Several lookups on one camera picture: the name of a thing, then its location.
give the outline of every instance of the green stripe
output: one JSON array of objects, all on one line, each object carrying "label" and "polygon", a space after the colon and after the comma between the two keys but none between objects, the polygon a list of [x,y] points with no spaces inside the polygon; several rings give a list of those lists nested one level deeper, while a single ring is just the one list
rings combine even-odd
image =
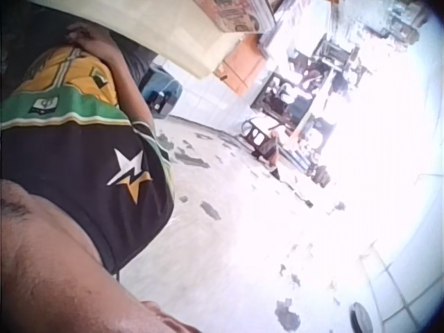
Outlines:
[{"label": "green stripe", "polygon": [[[36,100],[52,97],[58,97],[57,108],[54,112],[43,115],[29,113]],[[128,120],[127,116],[113,105],[100,101],[93,95],[81,94],[74,87],[62,86],[48,92],[13,94],[1,106],[1,122],[5,123],[15,119],[39,119],[42,121],[63,117],[72,112],[82,118],[101,117],[111,120]]]},{"label": "green stripe", "polygon": [[139,130],[137,130],[135,128],[133,128],[133,130],[138,135],[140,135],[142,137],[142,139],[144,139],[146,142],[148,142],[148,144],[154,149],[156,155],[159,157],[160,163],[162,164],[162,167],[164,169],[166,183],[168,184],[169,189],[171,191],[171,195],[174,198],[173,172],[171,171],[171,164],[170,164],[170,162],[163,158],[163,156],[162,156],[162,154],[160,152],[160,147],[157,144],[155,139],[153,139],[149,135],[146,135],[146,134],[140,132]]}]

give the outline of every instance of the white stripe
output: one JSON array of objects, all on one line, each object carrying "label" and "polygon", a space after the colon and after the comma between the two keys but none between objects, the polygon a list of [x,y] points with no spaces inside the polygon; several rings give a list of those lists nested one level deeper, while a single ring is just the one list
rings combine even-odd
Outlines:
[{"label": "white stripe", "polygon": [[[133,127],[133,130],[134,130],[138,135],[140,135],[141,137],[143,137],[144,139],[147,139],[148,141],[153,142],[153,143],[155,144],[156,147],[161,148],[160,145],[158,145],[157,142],[156,142],[152,137],[150,137],[149,135],[146,135],[146,134],[144,134],[144,133],[141,133],[139,130],[136,130],[134,127]],[[168,160],[166,160],[165,157],[162,156],[162,154],[160,154],[160,158],[162,158],[162,159],[163,159],[163,160],[164,160],[169,166],[171,166],[170,162],[169,162]]]},{"label": "white stripe", "polygon": [[128,125],[130,125],[130,121],[127,119],[109,119],[109,118],[104,118],[101,116],[92,116],[92,117],[82,117],[80,115],[78,115],[75,112],[69,112],[66,113],[66,115],[62,116],[62,117],[51,117],[51,118],[47,118],[47,119],[12,119],[10,121],[7,121],[5,123],[1,123],[1,127],[6,127],[9,126],[10,124],[14,124],[14,123],[47,123],[49,121],[63,121],[65,119],[68,118],[76,118],[79,120],[83,120],[83,121],[88,121],[88,120],[100,120],[106,123],[121,123],[124,122]]},{"label": "white stripe", "polygon": [[[147,128],[149,128],[149,130],[151,131],[151,134],[155,135],[155,133],[151,130],[150,126],[145,123],[144,121],[133,121],[132,124],[140,124],[140,125],[145,125]],[[155,140],[155,138],[151,137],[151,139],[154,140],[154,142],[156,143],[156,146],[159,147],[160,149],[162,149],[166,154],[168,154],[169,156],[169,152],[168,150],[166,150],[164,147],[160,146],[157,141]]]},{"label": "white stripe", "polygon": [[75,48],[71,52],[69,52],[68,57],[65,59],[65,62],[61,66],[62,68],[60,68],[59,75],[58,75],[56,82],[55,82],[56,87],[59,87],[62,85],[63,77],[68,72],[73,60],[76,59],[79,51],[80,51],[80,49]]},{"label": "white stripe", "polygon": [[146,123],[146,122],[144,122],[144,121],[133,121],[132,122],[133,124],[139,124],[139,125],[145,125],[149,130],[150,130],[150,132],[151,132],[151,134],[153,134],[154,135],[154,132],[153,132],[153,130],[151,129],[151,127]]}]

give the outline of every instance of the concrete floor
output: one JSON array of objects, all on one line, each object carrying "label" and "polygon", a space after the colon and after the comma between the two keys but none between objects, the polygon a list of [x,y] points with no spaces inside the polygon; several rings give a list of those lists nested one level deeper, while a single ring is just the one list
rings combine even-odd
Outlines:
[{"label": "concrete floor", "polygon": [[137,298],[202,332],[352,332],[349,308],[361,302],[380,332],[341,212],[309,209],[233,138],[171,117],[157,135],[176,208],[121,272]]}]

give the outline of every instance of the skin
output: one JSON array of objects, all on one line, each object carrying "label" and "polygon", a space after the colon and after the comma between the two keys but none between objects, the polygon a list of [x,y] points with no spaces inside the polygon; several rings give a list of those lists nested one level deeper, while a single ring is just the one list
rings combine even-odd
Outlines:
[{"label": "skin", "polygon": [[[153,122],[122,54],[108,33],[90,24],[67,38],[112,71],[121,109]],[[104,268],[75,221],[48,200],[1,181],[1,316],[12,332],[198,332],[139,302]]]}]

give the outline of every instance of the white tiled wall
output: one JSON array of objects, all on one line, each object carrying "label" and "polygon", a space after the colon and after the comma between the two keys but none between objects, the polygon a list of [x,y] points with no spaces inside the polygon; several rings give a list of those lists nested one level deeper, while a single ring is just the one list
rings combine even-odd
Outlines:
[{"label": "white tiled wall", "polygon": [[250,104],[268,75],[268,71],[264,70],[251,90],[244,97],[239,97],[213,74],[199,80],[163,57],[156,57],[154,63],[163,66],[183,87],[182,96],[171,115],[233,135],[240,133],[245,119],[255,115]]}]

